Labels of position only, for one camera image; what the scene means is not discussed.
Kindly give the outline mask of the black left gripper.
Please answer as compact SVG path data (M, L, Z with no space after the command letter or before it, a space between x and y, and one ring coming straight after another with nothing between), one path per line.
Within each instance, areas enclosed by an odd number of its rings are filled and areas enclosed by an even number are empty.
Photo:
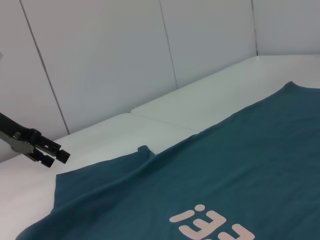
M32 151L24 155L33 162L40 162L50 168L55 159L65 164L70 154L61 149L61 145L44 137L33 128L26 128L4 114L0 114L0 138L8 143L13 151Z

